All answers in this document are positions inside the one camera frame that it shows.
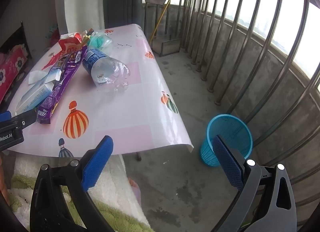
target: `blue trash can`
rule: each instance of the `blue trash can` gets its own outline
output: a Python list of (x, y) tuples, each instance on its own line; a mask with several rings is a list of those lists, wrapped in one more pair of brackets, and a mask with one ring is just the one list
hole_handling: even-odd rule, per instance
[(248, 127), (233, 115), (220, 114), (209, 122), (206, 139), (200, 148), (200, 156), (205, 164), (212, 167), (220, 166), (212, 149), (212, 140), (216, 135), (219, 135), (230, 148), (238, 149), (245, 159), (250, 155), (252, 136)]

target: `fluffy fabric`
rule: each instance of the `fluffy fabric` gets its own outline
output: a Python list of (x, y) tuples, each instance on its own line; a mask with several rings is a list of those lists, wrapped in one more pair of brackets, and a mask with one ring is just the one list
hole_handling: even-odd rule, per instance
[[(42, 164), (65, 166), (71, 159), (18, 154), (9, 190), (11, 208), (18, 220), (29, 227), (30, 203), (36, 176)], [(62, 191), (69, 197), (68, 188)], [(131, 189), (121, 155), (111, 156), (89, 195), (109, 225), (118, 232), (152, 232)], [(67, 206), (76, 224), (83, 226), (73, 201)]]

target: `purple wrapper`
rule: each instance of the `purple wrapper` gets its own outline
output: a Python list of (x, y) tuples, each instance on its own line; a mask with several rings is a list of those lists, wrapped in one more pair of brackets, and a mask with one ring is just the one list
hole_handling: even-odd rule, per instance
[(84, 46), (80, 51), (73, 52), (68, 55), (67, 65), (63, 74), (60, 77), (60, 82), (53, 88), (52, 93), (40, 104), (37, 112), (37, 122), (41, 124), (50, 124), (50, 118), (58, 105), (63, 91), (68, 85), (70, 79), (77, 71), (82, 63), (84, 54), (87, 51), (87, 46)]

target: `silver bolt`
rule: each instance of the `silver bolt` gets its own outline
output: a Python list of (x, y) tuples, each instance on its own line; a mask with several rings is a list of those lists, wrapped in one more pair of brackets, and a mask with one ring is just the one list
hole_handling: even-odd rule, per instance
[(78, 166), (78, 164), (79, 164), (79, 161), (78, 161), (78, 160), (72, 160), (72, 161), (70, 162), (70, 165), (73, 166), (73, 167)]
[(250, 166), (255, 166), (256, 162), (252, 159), (248, 159), (247, 160), (247, 164), (250, 165)]
[(283, 164), (281, 164), (281, 163), (279, 163), (278, 165), (277, 165), (277, 167), (280, 169), (280, 170), (284, 170), (284, 165)]
[(48, 168), (47, 164), (44, 164), (44, 165), (41, 166), (41, 170), (43, 170), (43, 171), (45, 171), (47, 168)]

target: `blue bottle label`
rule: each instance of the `blue bottle label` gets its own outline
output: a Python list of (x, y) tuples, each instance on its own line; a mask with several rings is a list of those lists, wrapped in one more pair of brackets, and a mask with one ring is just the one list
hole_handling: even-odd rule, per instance
[(84, 55), (84, 59), (82, 61), (82, 65), (84, 66), (85, 70), (91, 75), (91, 70), (94, 63), (103, 57), (109, 57), (105, 55), (103, 52), (97, 49), (88, 50), (87, 53)]

